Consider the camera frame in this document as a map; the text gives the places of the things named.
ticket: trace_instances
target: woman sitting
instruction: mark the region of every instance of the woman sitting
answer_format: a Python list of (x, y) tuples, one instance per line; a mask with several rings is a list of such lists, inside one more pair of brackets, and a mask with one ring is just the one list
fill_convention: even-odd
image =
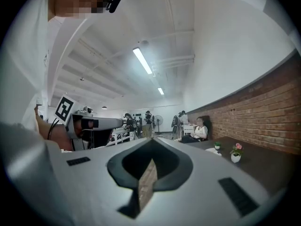
[(194, 133), (191, 133), (190, 135), (183, 136), (180, 139), (176, 139), (174, 141), (179, 141), (182, 143), (193, 143), (193, 142), (200, 142), (207, 139), (208, 136), (208, 129), (203, 124), (203, 117), (197, 118), (197, 127)]

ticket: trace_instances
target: white pot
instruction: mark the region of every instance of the white pot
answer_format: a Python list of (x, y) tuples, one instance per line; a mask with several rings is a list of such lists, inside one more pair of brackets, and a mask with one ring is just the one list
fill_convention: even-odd
[(234, 154), (231, 154), (231, 160), (232, 160), (234, 163), (239, 162), (240, 158), (241, 158), (241, 155), (235, 156)]

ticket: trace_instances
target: dark table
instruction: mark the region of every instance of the dark table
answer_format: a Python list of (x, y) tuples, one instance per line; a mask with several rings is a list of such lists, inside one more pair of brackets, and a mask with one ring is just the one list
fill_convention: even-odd
[(243, 146), (244, 153), (236, 166), (260, 182), (270, 195), (274, 195), (281, 188), (286, 187), (290, 181), (300, 156), (270, 150), (253, 145), (231, 137), (221, 137), (216, 140), (189, 143), (187, 145), (203, 150), (214, 147), (214, 142), (219, 141), (221, 148), (218, 150), (222, 157), (231, 161), (230, 152), (236, 143)]

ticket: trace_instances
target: potted plant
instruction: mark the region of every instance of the potted plant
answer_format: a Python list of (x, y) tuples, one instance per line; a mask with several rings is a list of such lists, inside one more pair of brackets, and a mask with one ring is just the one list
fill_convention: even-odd
[(243, 153), (242, 145), (239, 143), (236, 143), (236, 145), (233, 146), (233, 150), (230, 152), (231, 160), (234, 163), (239, 162), (242, 153)]
[(220, 149), (221, 148), (221, 143), (220, 142), (215, 142), (214, 143), (214, 148), (216, 149), (216, 150), (218, 150), (218, 149)]

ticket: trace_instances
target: black rectangular slot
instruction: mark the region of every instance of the black rectangular slot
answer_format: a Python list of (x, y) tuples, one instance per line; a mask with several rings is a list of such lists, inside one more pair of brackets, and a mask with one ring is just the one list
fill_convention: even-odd
[(218, 182), (241, 216), (245, 216), (258, 208), (252, 198), (232, 178), (223, 178)]
[(74, 166), (74, 165), (81, 164), (81, 163), (84, 163), (87, 161), (90, 161), (90, 158), (85, 156), (85, 157), (80, 157), (77, 159), (68, 160), (67, 163), (69, 166)]

